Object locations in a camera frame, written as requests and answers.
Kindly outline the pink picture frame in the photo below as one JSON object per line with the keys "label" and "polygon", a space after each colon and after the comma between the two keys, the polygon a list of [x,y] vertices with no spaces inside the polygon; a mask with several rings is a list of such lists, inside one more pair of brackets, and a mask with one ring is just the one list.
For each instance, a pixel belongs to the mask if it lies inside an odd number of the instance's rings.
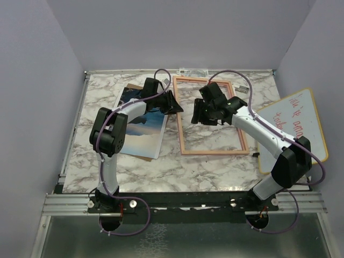
{"label": "pink picture frame", "polygon": [[219,91],[201,90],[206,78],[173,77],[177,103],[177,128],[182,155],[248,155],[246,134],[225,122],[225,111],[214,107],[211,99],[225,100],[235,96],[230,81],[215,80]]}

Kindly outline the blue landscape photo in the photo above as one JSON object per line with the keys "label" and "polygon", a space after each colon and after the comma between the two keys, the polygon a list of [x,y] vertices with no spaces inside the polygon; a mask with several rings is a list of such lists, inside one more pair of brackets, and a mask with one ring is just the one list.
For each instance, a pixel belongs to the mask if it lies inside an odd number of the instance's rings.
{"label": "blue landscape photo", "polygon": [[122,154],[151,160],[159,157],[167,116],[158,108],[139,116],[127,124]]}

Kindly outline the brown cardboard backing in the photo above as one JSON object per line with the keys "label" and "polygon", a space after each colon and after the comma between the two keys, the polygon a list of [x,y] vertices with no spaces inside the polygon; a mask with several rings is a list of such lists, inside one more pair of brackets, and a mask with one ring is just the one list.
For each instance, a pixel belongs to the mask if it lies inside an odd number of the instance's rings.
{"label": "brown cardboard backing", "polygon": [[[118,105],[122,105],[132,98],[138,98],[141,87],[128,84],[118,98]],[[149,126],[146,115],[139,116],[127,124],[124,146],[121,154],[137,157],[150,162],[155,157],[155,145],[151,145],[157,134]]]}

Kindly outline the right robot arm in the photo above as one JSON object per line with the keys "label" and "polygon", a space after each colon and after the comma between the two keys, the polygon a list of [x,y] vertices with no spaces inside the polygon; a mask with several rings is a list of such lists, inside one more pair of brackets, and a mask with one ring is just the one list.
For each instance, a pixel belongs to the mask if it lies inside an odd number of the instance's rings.
{"label": "right robot arm", "polygon": [[311,169],[311,144],[306,137],[296,139],[278,131],[260,119],[241,98],[227,99],[216,82],[203,86],[199,92],[201,98],[194,102],[193,124],[228,123],[248,133],[276,159],[270,174],[248,192],[247,204],[252,210],[261,209],[270,196],[292,187]]}

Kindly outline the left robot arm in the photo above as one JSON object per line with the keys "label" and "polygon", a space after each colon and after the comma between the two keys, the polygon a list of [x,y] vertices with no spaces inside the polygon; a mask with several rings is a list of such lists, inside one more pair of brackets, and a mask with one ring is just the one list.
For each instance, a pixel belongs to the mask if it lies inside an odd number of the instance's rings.
{"label": "left robot arm", "polygon": [[117,154],[124,145],[127,124],[152,109],[158,109],[164,115],[183,112],[170,90],[165,88],[158,92],[161,84],[161,81],[148,77],[137,97],[114,110],[104,107],[98,110],[89,142],[97,154],[99,166],[95,201],[107,212],[115,211],[120,200]]}

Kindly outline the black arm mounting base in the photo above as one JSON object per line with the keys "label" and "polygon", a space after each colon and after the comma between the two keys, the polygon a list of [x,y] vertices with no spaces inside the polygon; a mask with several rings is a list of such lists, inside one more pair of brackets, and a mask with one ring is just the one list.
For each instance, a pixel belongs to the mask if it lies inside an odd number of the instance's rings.
{"label": "black arm mounting base", "polygon": [[246,214],[279,209],[275,195],[254,201],[246,191],[120,192],[116,199],[97,193],[87,206],[88,214],[126,224],[245,223]]}

